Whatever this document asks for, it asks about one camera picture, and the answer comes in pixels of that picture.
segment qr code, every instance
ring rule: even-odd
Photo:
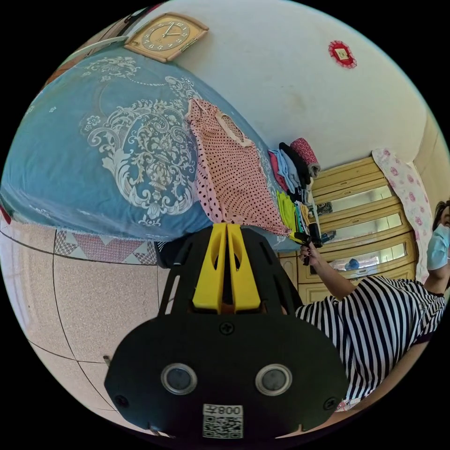
[[[203,416],[203,437],[237,439],[242,437],[243,417]]]

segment bed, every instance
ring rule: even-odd
[[[210,226],[195,195],[190,97],[217,105],[255,142],[277,204],[267,146],[245,119],[190,72],[118,43],[33,100],[5,163],[3,207],[27,223],[123,239],[170,241]],[[256,231],[278,252],[298,249]]]

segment blue face mask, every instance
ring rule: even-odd
[[[450,247],[450,228],[442,224],[433,231],[427,251],[427,269],[437,270],[447,264]]]

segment wooden clock frame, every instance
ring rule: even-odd
[[[164,16],[177,17],[177,18],[179,18],[181,20],[185,20],[185,21],[191,22],[192,24],[197,26],[199,28],[199,30],[200,30],[200,33],[195,38],[189,40],[187,44],[182,45],[175,53],[173,53],[172,55],[170,55],[167,58],[158,55],[156,52],[153,52],[152,50],[148,50],[146,48],[142,48],[141,42],[136,40],[136,38],[140,34],[142,34],[142,31],[144,29],[151,28],[151,25],[154,22],[159,21]],[[148,58],[152,58],[152,59],[154,59],[156,61],[166,63],[166,62],[169,62],[169,61],[173,61],[176,57],[180,56],[186,49],[188,49],[192,44],[194,44],[195,42],[197,42],[201,38],[203,38],[203,36],[208,32],[208,30],[209,30],[209,27],[207,27],[205,24],[201,23],[197,19],[194,19],[193,17],[190,17],[188,15],[184,15],[184,14],[180,14],[180,13],[168,12],[168,13],[160,14],[159,16],[151,19],[150,22],[146,23],[140,29],[138,29],[135,33],[133,33],[133,35],[130,36],[125,41],[124,48],[126,48],[128,50],[131,50],[132,52],[139,53],[139,54],[141,54],[143,56],[147,56]]]

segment woman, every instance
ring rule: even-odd
[[[311,244],[301,248],[332,294],[296,315],[317,326],[339,350],[350,386],[324,428],[379,400],[408,372],[428,344],[445,309],[450,287],[450,200],[439,202],[427,252],[429,277],[418,281],[367,277],[358,286],[324,261]],[[288,436],[302,433],[301,430]]]

